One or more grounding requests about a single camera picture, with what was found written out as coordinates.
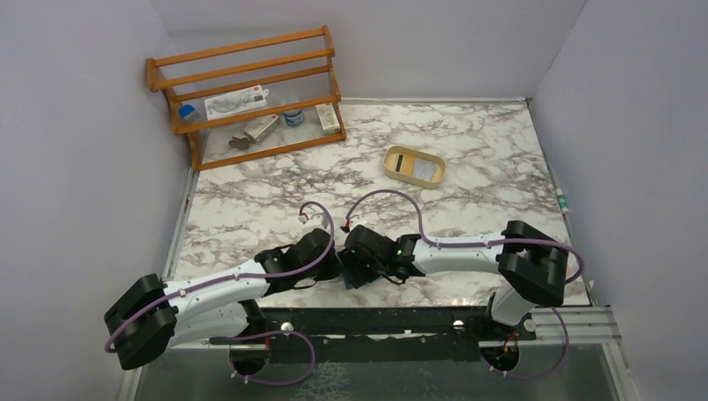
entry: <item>marble countertop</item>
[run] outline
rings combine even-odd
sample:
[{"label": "marble countertop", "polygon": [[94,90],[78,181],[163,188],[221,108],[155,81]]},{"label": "marble countertop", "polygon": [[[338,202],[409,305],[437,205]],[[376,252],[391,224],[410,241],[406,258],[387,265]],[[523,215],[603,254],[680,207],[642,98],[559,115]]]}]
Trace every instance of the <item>marble countertop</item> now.
[{"label": "marble countertop", "polygon": [[[344,142],[228,165],[199,175],[174,272],[175,280],[224,271],[258,251],[297,241],[297,211],[318,201],[340,226],[348,208],[371,190],[402,190],[417,199],[429,236],[499,233],[522,220],[568,242],[541,148],[524,104],[341,104]],[[393,180],[382,160],[391,145],[443,157],[435,190]],[[402,198],[375,195],[357,214],[390,238],[417,232]],[[337,230],[336,243],[344,234]],[[570,258],[570,269],[577,268]],[[263,307],[410,307],[486,305],[500,275],[450,272],[403,286],[379,280],[346,290],[341,278],[259,300]],[[587,305],[582,280],[565,289],[565,305]]]}]

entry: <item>gray wall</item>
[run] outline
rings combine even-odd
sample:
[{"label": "gray wall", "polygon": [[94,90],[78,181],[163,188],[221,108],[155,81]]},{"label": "gray wall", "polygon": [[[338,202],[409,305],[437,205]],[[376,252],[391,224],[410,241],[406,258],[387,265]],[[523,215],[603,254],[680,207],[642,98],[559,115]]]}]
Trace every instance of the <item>gray wall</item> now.
[{"label": "gray wall", "polygon": [[164,263],[188,169],[145,0],[3,2],[0,398],[114,399],[103,314]]},{"label": "gray wall", "polygon": [[645,400],[708,384],[708,2],[588,0],[531,112]]},{"label": "gray wall", "polygon": [[327,24],[342,96],[384,98],[533,96],[584,2],[151,1],[180,52]]}]

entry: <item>screw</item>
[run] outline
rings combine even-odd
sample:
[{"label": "screw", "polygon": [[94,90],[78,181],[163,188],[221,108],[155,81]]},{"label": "screw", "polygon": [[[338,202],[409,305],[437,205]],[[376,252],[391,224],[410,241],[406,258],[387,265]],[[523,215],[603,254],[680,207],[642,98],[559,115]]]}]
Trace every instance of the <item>screw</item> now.
[{"label": "screw", "polygon": [[536,322],[534,322],[533,319],[526,319],[523,321],[523,328],[525,328],[527,332],[535,332]]}]

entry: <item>small jar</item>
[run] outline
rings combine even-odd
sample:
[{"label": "small jar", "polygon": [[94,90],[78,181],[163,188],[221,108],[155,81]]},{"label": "small jar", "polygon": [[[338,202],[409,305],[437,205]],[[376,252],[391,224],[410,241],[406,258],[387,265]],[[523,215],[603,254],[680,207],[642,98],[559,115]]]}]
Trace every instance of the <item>small jar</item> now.
[{"label": "small jar", "polygon": [[283,116],[286,118],[286,124],[291,127],[302,124],[305,121],[305,116],[302,115],[302,109],[295,109],[283,112]]}]

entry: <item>wooden tray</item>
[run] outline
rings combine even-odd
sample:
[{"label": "wooden tray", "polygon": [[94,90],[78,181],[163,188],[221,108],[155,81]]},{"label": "wooden tray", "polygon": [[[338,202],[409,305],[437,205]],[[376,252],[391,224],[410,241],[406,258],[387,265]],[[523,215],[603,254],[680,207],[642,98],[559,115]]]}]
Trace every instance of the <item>wooden tray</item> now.
[{"label": "wooden tray", "polygon": [[[423,180],[413,176],[413,165],[415,160],[418,159],[432,162],[435,165],[435,173],[433,173],[430,180]],[[448,163],[440,156],[405,146],[394,145],[388,148],[386,155],[383,156],[383,169],[384,173],[391,178],[432,190],[438,188],[443,181],[445,170],[448,169]]]}]

